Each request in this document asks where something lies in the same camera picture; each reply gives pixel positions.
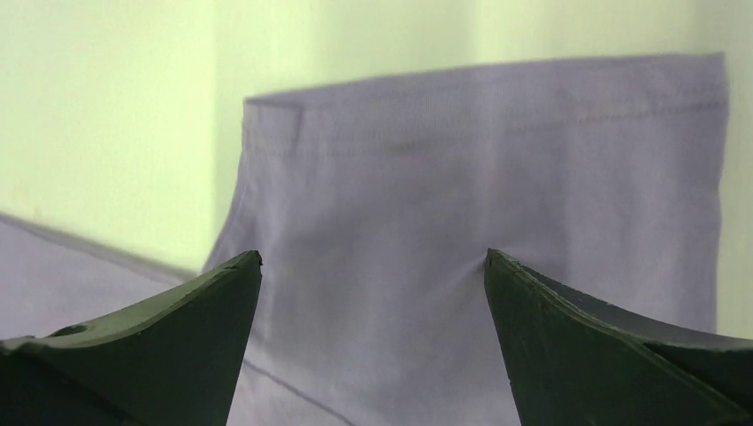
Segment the purple t-shirt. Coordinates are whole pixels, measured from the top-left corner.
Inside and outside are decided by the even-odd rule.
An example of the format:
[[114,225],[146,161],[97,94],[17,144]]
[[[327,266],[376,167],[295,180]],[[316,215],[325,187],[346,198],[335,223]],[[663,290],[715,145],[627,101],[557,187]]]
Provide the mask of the purple t-shirt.
[[246,251],[261,288],[224,425],[524,425],[484,288],[497,249],[717,334],[721,52],[555,59],[249,97],[201,271],[1,220],[1,343]]

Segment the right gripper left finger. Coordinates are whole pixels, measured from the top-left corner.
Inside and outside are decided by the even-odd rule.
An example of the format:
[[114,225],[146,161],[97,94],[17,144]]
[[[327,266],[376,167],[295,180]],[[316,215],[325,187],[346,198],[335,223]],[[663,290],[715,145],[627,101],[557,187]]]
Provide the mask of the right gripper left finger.
[[2,341],[2,424],[226,424],[261,265],[246,251],[116,312]]

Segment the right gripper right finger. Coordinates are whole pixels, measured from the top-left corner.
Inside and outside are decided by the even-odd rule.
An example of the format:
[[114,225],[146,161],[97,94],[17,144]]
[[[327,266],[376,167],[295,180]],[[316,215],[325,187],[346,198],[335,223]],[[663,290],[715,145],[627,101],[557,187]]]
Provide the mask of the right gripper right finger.
[[749,339],[627,311],[497,249],[484,288],[522,424],[751,424]]

